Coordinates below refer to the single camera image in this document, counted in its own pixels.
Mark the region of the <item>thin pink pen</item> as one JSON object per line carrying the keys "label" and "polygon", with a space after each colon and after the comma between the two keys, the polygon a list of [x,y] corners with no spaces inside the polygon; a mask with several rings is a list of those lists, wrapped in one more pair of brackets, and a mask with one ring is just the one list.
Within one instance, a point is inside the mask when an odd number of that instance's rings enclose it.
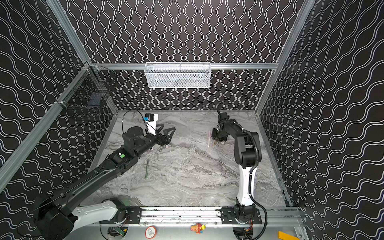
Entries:
{"label": "thin pink pen", "polygon": [[208,132],[208,148],[211,147],[211,131]]}

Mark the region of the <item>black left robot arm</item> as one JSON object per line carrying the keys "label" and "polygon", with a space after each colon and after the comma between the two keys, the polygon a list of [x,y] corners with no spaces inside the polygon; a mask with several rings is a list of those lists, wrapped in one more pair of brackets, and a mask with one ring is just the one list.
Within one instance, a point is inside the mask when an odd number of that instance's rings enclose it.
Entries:
{"label": "black left robot arm", "polygon": [[68,236],[81,221],[73,211],[84,199],[131,169],[141,155],[153,146],[168,145],[175,131],[175,128],[164,129],[160,125],[155,134],[151,134],[141,127],[131,127],[123,133],[121,147],[109,154],[93,171],[62,190],[38,195],[32,214],[41,236],[46,240],[62,240]]}

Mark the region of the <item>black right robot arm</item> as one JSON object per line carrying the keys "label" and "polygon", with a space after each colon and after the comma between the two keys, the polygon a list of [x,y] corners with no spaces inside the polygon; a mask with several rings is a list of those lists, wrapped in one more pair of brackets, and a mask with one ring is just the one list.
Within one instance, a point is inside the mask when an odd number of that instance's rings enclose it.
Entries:
{"label": "black right robot arm", "polygon": [[230,115],[218,111],[218,125],[212,130],[212,139],[225,142],[234,139],[234,158],[240,170],[239,192],[234,206],[236,219],[242,223],[252,219],[257,212],[254,197],[255,178],[262,160],[259,134],[246,130]]}

